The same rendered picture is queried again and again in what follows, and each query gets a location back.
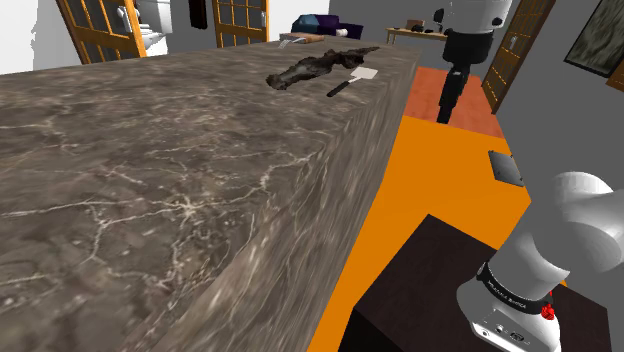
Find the dark robot stand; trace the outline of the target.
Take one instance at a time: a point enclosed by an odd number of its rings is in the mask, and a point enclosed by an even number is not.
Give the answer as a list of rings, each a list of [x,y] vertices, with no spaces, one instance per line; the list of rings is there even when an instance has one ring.
[[[456,299],[494,252],[426,216],[354,306],[338,352],[503,352],[474,334]]]

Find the wooden cutting board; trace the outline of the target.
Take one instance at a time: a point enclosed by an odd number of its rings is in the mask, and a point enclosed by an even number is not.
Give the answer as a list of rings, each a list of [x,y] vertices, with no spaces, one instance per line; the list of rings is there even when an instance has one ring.
[[[288,43],[294,42],[294,43],[309,44],[309,43],[323,41],[324,39],[325,39],[324,35],[304,33],[304,32],[281,33],[279,36],[280,41],[287,41]]]

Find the light wooden side table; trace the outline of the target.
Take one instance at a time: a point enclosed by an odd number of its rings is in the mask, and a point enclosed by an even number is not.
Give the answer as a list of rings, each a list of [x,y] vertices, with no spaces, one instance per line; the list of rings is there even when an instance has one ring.
[[[412,31],[411,29],[407,29],[407,28],[395,28],[395,27],[386,28],[386,43],[387,44],[394,45],[396,43],[396,38],[398,36],[432,39],[432,40],[438,40],[438,41],[447,40],[446,35],[444,35],[443,33],[435,32],[435,31],[418,32],[418,31]]]

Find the dark purple sofa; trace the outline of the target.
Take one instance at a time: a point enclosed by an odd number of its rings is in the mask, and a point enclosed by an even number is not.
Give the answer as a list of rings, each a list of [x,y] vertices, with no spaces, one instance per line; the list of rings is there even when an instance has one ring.
[[[304,14],[292,23],[291,31],[360,40],[363,26],[343,23],[337,15]]]

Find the dark crumpled cloth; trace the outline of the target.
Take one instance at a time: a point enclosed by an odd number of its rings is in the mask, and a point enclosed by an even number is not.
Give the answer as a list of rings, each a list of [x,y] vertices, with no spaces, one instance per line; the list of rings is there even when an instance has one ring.
[[[268,75],[266,83],[276,90],[286,90],[299,81],[311,80],[331,73],[334,65],[340,65],[345,69],[355,69],[364,63],[365,55],[378,49],[378,46],[339,52],[329,49],[322,57],[306,57],[282,73]]]

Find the orange wooden glazed door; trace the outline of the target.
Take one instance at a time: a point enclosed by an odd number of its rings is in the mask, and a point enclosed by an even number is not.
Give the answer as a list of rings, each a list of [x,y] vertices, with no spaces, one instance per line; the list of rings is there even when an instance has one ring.
[[[211,0],[218,48],[269,41],[268,0]]]
[[[55,0],[82,64],[146,57],[136,0]]]
[[[520,0],[483,78],[482,89],[495,115],[556,0]]]

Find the grey square panel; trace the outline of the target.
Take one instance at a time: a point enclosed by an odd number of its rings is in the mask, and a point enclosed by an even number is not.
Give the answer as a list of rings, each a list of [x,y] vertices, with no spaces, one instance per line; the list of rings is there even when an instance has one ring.
[[[497,181],[524,187],[524,180],[517,168],[512,155],[502,154],[494,150],[488,151],[493,176]]]

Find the white bathroom fixture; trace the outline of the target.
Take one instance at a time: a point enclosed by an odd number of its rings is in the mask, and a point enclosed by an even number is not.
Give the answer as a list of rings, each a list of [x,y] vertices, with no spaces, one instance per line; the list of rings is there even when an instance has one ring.
[[[170,0],[132,0],[146,55],[168,54],[166,36],[173,32]]]

